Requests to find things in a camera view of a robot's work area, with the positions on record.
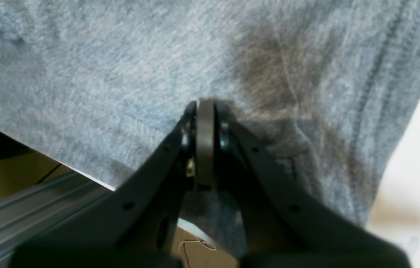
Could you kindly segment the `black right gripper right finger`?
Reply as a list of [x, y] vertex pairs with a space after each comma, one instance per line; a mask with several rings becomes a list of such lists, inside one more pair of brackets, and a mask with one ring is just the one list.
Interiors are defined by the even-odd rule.
[[310, 196], [222, 102], [215, 104], [215, 185], [237, 202], [241, 268], [409, 268], [407, 255]]

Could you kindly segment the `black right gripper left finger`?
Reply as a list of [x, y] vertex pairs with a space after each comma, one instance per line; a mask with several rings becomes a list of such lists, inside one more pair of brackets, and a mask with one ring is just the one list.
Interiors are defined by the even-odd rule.
[[132, 177], [95, 206], [17, 248], [11, 268], [181, 268], [171, 255], [180, 208], [193, 182], [197, 103]]

